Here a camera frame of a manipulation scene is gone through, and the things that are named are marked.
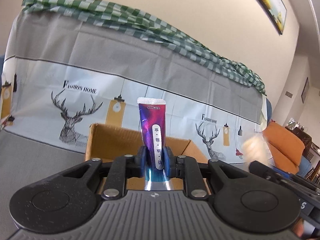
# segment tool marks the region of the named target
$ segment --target beige wall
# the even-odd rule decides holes
[[[272,111],[272,119],[280,125],[286,125],[290,118],[299,120],[305,105],[302,103],[301,94],[307,77],[310,81],[308,57],[295,54],[284,89]],[[285,95],[286,91],[293,94],[292,98]]]
[[[22,0],[0,0],[0,53]],[[275,106],[291,67],[299,24],[288,0],[279,35],[257,0],[109,0],[147,11],[181,29],[218,54],[240,61],[266,85]]]
[[[306,133],[312,137],[312,141],[320,146],[320,96],[318,88],[310,87],[299,122],[307,128]]]

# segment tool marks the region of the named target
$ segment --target green and white gingham fabric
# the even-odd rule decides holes
[[[228,60],[161,19],[128,6],[103,0],[23,0],[23,11],[50,11],[107,27],[144,41],[159,43],[235,82],[265,95],[261,78],[244,64]]]

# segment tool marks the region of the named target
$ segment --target ceiling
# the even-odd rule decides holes
[[[312,86],[320,89],[320,0],[290,0],[300,23],[296,52],[308,55]]]

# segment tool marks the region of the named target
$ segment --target cardboard box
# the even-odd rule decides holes
[[[199,163],[207,163],[208,159],[191,140],[166,137],[174,156],[186,155],[195,158]],[[95,123],[90,127],[85,160],[101,158],[103,162],[111,162],[118,156],[125,154],[136,155],[143,145],[141,132],[124,129],[107,124]],[[174,189],[183,189],[182,179],[172,179]],[[144,188],[144,178],[127,180],[127,189]]]

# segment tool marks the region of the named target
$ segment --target purple tube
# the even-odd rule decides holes
[[[148,149],[145,190],[173,190],[164,172],[165,101],[138,98],[143,143]]]

